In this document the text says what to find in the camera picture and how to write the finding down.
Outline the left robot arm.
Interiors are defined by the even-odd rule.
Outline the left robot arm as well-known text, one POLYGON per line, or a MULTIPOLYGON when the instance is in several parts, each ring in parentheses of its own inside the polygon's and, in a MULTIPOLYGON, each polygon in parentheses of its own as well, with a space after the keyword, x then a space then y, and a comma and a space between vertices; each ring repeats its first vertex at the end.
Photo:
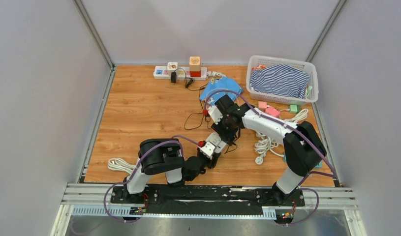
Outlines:
POLYGON ((151 176, 166 174, 167 184, 181 186, 216 166, 223 149, 227 146, 218 134, 212 133, 205 140, 195 142, 187 137, 175 135, 170 139, 148 139, 140 144, 135 169, 124 180, 123 196, 130 203, 142 198, 151 176), (197 147, 197 154, 188 159, 179 138, 190 141, 197 147))

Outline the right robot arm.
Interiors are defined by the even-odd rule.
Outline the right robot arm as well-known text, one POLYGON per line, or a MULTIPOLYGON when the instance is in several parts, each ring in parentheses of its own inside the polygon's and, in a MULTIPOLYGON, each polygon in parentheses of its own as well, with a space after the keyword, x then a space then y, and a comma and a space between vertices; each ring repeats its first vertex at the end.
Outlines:
POLYGON ((221 140, 232 145, 241 129, 259 132, 284 147, 287 168, 272 186, 272 199, 285 205, 292 192, 321 161, 326 161, 326 149, 315 128, 308 121, 294 123, 269 116, 248 102, 239 106, 224 95, 205 112, 214 122, 212 129, 221 140))

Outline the black power adapter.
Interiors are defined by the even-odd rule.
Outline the black power adapter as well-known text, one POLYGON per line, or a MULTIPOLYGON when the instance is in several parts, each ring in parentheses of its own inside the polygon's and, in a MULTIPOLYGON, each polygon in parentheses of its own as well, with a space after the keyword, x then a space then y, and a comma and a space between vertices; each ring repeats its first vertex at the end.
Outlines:
POLYGON ((230 137, 230 138, 224 138, 222 139, 226 144, 229 146, 235 145, 235 141, 237 140, 236 136, 230 137))

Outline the white square plug adapter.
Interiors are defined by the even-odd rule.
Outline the white square plug adapter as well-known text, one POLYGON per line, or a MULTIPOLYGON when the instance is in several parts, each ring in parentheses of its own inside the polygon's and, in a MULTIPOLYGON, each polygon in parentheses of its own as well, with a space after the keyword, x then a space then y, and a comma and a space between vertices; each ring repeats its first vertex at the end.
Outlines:
POLYGON ((211 143, 215 147, 220 147, 221 141, 222 139, 217 133, 211 133, 206 139, 206 142, 211 143))

